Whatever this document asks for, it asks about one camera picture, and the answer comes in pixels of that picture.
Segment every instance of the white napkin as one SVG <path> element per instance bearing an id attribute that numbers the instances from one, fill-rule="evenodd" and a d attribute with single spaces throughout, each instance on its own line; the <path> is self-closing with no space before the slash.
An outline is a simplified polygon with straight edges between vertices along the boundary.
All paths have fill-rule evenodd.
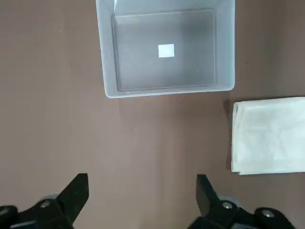
<path id="1" fill-rule="evenodd" d="M 305 172 L 305 97 L 234 104 L 232 172 Z"/>

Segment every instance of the brown table surface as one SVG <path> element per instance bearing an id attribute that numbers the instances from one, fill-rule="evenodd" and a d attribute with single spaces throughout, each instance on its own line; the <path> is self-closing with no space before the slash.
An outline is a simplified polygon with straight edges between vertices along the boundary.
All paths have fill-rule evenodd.
<path id="1" fill-rule="evenodd" d="M 230 171 L 233 102 L 305 95 L 304 25 L 304 0 L 237 0 L 232 91 L 108 99 L 94 0 L 2 0 L 0 203 L 25 209 L 88 172 L 76 228 L 184 229 L 205 173 L 304 228 L 305 174 Z"/>

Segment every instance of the metal screw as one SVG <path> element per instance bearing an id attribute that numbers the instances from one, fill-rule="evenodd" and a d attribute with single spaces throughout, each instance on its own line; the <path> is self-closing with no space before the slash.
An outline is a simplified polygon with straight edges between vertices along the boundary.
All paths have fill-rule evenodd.
<path id="1" fill-rule="evenodd" d="M 224 202 L 223 203 L 223 207 L 226 208 L 226 209 L 231 209 L 233 208 L 232 204 L 230 202 Z"/>
<path id="2" fill-rule="evenodd" d="M 272 218 L 272 217 L 275 216 L 275 215 L 272 213 L 272 211 L 267 210 L 267 209 L 263 210 L 262 213 L 263 213 L 264 216 L 266 216 L 266 217 L 268 217 L 268 218 Z"/>
<path id="3" fill-rule="evenodd" d="M 49 206 L 50 205 L 50 202 L 48 201 L 48 200 L 46 200 L 46 201 L 44 201 L 41 205 L 40 205 L 40 207 L 41 208 L 46 208 L 47 206 Z"/>
<path id="4" fill-rule="evenodd" d="M 5 214 L 7 214 L 9 212 L 8 208 L 4 208 L 2 210 L 0 210 L 0 216 L 3 216 Z"/>

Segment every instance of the plastic storage bin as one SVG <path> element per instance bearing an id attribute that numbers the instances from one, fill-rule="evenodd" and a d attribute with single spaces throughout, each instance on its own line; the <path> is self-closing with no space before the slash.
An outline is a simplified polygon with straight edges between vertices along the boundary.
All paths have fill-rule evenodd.
<path id="1" fill-rule="evenodd" d="M 110 98 L 228 91 L 235 0 L 97 0 Z"/>

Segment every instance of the white sticker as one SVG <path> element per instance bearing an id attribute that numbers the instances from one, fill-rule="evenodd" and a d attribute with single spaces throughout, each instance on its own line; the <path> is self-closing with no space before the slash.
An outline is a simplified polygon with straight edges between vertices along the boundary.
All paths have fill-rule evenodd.
<path id="1" fill-rule="evenodd" d="M 158 50 L 159 50 L 159 58 L 175 56 L 174 44 L 159 44 Z"/>

